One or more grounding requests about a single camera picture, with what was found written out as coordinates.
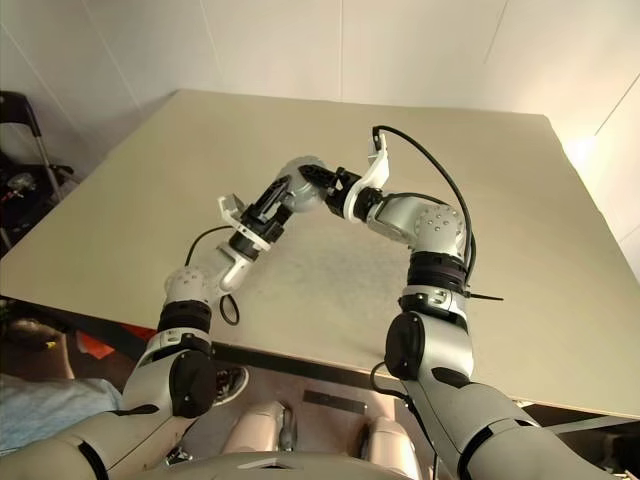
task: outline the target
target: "white wall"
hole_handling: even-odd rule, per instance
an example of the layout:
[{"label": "white wall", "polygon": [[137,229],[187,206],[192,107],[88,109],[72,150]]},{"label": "white wall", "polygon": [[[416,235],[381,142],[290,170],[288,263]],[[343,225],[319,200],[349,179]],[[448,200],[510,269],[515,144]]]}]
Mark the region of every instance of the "white wall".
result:
[{"label": "white wall", "polygon": [[[640,278],[636,0],[0,8],[0,86],[30,97],[52,153],[82,174],[178,88],[543,113]],[[30,148],[6,127],[2,143],[16,154]]]}]

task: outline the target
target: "blue cloth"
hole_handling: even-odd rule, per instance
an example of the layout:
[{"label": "blue cloth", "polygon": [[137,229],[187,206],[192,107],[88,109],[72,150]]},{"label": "blue cloth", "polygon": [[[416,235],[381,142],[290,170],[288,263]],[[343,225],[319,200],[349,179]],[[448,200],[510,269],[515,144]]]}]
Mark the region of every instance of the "blue cloth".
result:
[{"label": "blue cloth", "polygon": [[121,401],[120,392],[102,379],[27,382],[0,374],[0,455],[118,410]]}]

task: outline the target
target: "table top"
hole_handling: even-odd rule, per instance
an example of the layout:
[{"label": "table top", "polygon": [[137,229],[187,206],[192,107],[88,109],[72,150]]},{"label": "table top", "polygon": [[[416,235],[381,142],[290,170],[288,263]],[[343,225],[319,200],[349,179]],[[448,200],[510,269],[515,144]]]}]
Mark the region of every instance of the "table top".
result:
[{"label": "table top", "polygon": [[[3,295],[155,327],[165,278],[222,223],[217,198],[257,199],[290,159],[367,169],[370,128],[425,145],[471,210],[478,243],[468,315],[475,381],[514,399],[640,418],[640,288],[538,115],[180,91],[3,259]],[[385,189],[454,202],[437,172],[389,135]],[[228,235],[204,239],[196,256]],[[324,207],[297,215],[237,292],[220,342],[369,370],[399,313],[409,253]]]}]

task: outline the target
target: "gray floor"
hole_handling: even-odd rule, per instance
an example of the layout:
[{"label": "gray floor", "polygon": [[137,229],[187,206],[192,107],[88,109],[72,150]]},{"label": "gray floor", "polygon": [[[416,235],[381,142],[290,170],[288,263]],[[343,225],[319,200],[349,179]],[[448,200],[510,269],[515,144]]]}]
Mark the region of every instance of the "gray floor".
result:
[{"label": "gray floor", "polygon": [[[369,390],[312,380],[305,377],[249,368],[246,390],[232,402],[212,408],[187,432],[184,449],[195,458],[220,453],[239,416],[251,405],[278,400],[290,406],[298,422],[296,450],[354,455],[362,427],[378,416],[395,419],[411,436],[425,478],[432,452],[411,413],[392,397]],[[367,405],[365,415],[303,401],[305,390],[349,398]]]}]

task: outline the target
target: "black wire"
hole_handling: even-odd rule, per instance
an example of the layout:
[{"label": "black wire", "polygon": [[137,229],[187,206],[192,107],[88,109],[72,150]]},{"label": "black wire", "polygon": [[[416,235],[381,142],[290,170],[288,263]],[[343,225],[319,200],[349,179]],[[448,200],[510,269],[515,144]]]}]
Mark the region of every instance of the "black wire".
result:
[{"label": "black wire", "polygon": [[469,264],[467,265],[467,285],[469,284],[469,277],[473,272],[473,268],[476,266],[476,236],[471,234],[471,254],[469,255]]},{"label": "black wire", "polygon": [[494,297],[493,295],[480,295],[479,293],[471,293],[471,292],[466,292],[465,293],[465,297],[467,297],[467,298],[479,298],[481,300],[497,300],[499,302],[504,301],[504,298],[502,298],[502,297]]},{"label": "black wire", "polygon": [[376,383],[376,373],[378,372],[380,367],[382,367],[383,365],[384,365],[384,362],[378,363],[375,367],[371,369],[371,373],[369,374],[369,383],[371,383],[371,388],[373,389],[373,391],[381,393],[382,395],[391,395],[393,397],[399,398],[405,403],[410,402],[411,397],[409,397],[409,395],[399,392],[397,390],[391,390],[389,388],[380,388],[378,386],[378,384]]},{"label": "black wire", "polygon": [[440,162],[438,162],[436,158],[427,151],[426,148],[420,145],[416,140],[411,138],[409,135],[407,135],[406,133],[396,128],[389,127],[387,125],[377,125],[373,127],[372,129],[373,141],[377,149],[380,148],[380,130],[393,133],[394,135],[399,136],[400,138],[406,140],[411,145],[413,145],[420,153],[422,153],[425,157],[427,157],[427,159],[436,168],[436,170],[440,172],[440,175],[442,175],[444,179],[447,181],[447,183],[451,187],[451,190],[453,190],[453,193],[455,194],[456,199],[460,204],[460,208],[462,209],[462,214],[464,215],[464,224],[467,230],[467,235],[465,238],[464,259],[465,259],[465,265],[467,266],[467,281],[468,281],[470,277],[468,270],[469,270],[469,265],[471,260],[471,238],[473,236],[473,230],[471,229],[471,214],[469,213],[469,209],[467,208],[467,203],[464,201],[464,197],[462,196],[460,189],[456,185],[456,182],[453,181],[453,178],[451,178],[451,176],[445,170],[445,168],[442,165],[440,165]]},{"label": "black wire", "polygon": [[380,362],[380,363],[376,364],[376,366],[371,369],[371,373],[369,374],[369,383],[371,384],[372,390],[374,392],[380,393],[382,395],[391,395],[392,397],[396,397],[396,398],[399,398],[400,400],[402,400],[404,402],[404,404],[407,406],[407,409],[416,418],[416,421],[418,422],[418,425],[420,426],[420,430],[422,430],[422,433],[424,434],[424,437],[427,439],[427,443],[429,444],[431,449],[435,452],[435,448],[433,448],[433,443],[431,442],[431,438],[429,438],[429,434],[427,433],[427,429],[425,428],[424,423],[422,423],[422,418],[420,417],[420,413],[418,413],[418,409],[416,408],[415,404],[413,403],[413,400],[411,399],[411,397],[409,395],[407,395],[406,393],[402,393],[402,392],[399,392],[397,390],[391,390],[389,388],[381,388],[376,383],[376,373],[378,372],[380,367],[382,367],[383,365],[384,365],[384,362]]},{"label": "black wire", "polygon": [[222,225],[221,227],[216,227],[216,228],[211,228],[209,230],[205,230],[200,235],[198,235],[196,237],[196,239],[193,241],[193,243],[191,244],[191,248],[189,248],[189,253],[187,253],[187,259],[184,261],[184,266],[185,267],[189,266],[189,263],[191,262],[191,256],[193,255],[193,251],[196,249],[196,245],[198,245],[198,242],[200,240],[202,240],[204,237],[206,237],[210,233],[217,232],[218,230],[225,230],[225,229],[228,229],[228,228],[233,228],[233,227],[231,225]]},{"label": "black wire", "polygon": [[424,200],[429,200],[430,202],[437,203],[438,205],[447,204],[447,202],[440,200],[439,198],[432,197],[431,195],[425,195],[424,193],[402,192],[402,193],[390,193],[386,196],[386,198],[404,198],[404,197],[422,198]]},{"label": "black wire", "polygon": [[[235,320],[231,320],[228,316],[227,316],[227,312],[224,310],[224,301],[225,300],[229,300],[231,302],[231,306],[233,307],[233,310],[235,312]],[[237,325],[240,323],[240,309],[238,308],[238,304],[236,303],[236,299],[233,298],[233,296],[229,295],[225,295],[224,297],[220,298],[220,303],[218,304],[218,308],[220,309],[220,315],[222,315],[222,318],[224,319],[225,322],[227,322],[229,325]]]},{"label": "black wire", "polygon": [[[193,243],[191,244],[191,247],[189,248],[189,252],[187,253],[187,259],[184,262],[184,266],[185,267],[189,266],[189,263],[191,262],[191,257],[193,256],[193,252],[196,249],[196,245],[198,245],[198,242],[200,240],[202,240],[204,237],[206,237],[210,233],[217,232],[219,230],[229,229],[229,228],[233,228],[233,227],[231,225],[222,225],[220,227],[215,227],[209,230],[205,230],[200,235],[198,235],[196,239],[193,241]],[[233,310],[235,312],[235,317],[236,317],[235,321],[229,318],[229,316],[227,315],[227,312],[224,309],[224,301],[226,299],[228,299],[231,302],[231,306],[233,307]],[[240,323],[240,309],[238,308],[238,303],[236,302],[236,299],[233,298],[232,295],[229,294],[221,297],[220,303],[218,304],[218,309],[220,310],[220,315],[222,316],[222,319],[225,322],[227,322],[229,325],[235,326],[238,323]]]}]

